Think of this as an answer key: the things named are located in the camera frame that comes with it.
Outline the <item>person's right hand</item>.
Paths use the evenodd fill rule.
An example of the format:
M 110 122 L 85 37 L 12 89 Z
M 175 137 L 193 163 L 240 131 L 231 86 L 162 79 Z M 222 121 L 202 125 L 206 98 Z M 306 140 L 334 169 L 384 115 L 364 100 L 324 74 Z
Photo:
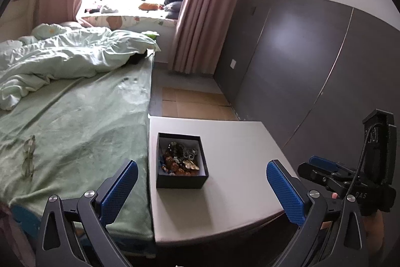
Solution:
M 370 257 L 373 257 L 378 254 L 384 244 L 385 229 L 382 212 L 378 210 L 369 216 L 363 216 L 363 224 L 368 253 Z

